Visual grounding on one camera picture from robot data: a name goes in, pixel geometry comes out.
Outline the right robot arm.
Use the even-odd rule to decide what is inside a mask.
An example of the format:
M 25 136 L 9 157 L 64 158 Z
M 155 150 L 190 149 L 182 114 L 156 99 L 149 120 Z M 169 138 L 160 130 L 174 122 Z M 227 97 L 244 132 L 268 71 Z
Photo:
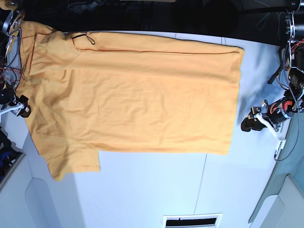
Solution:
M 0 114 L 12 112 L 27 118 L 31 114 L 29 99 L 24 95 L 16 95 L 24 79 L 20 60 L 24 16 L 21 0 L 0 2 Z

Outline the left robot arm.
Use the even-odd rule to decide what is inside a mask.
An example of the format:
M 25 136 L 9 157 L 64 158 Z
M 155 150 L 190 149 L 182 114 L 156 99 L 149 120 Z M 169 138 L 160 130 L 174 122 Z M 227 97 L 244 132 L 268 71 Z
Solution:
M 277 13 L 285 16 L 285 46 L 278 50 L 279 68 L 269 78 L 268 84 L 277 81 L 285 91 L 283 98 L 260 107 L 253 106 L 241 123 L 241 130 L 261 131 L 269 128 L 279 131 L 281 123 L 304 110 L 304 2 L 292 0 L 285 7 L 267 7 L 256 12 Z

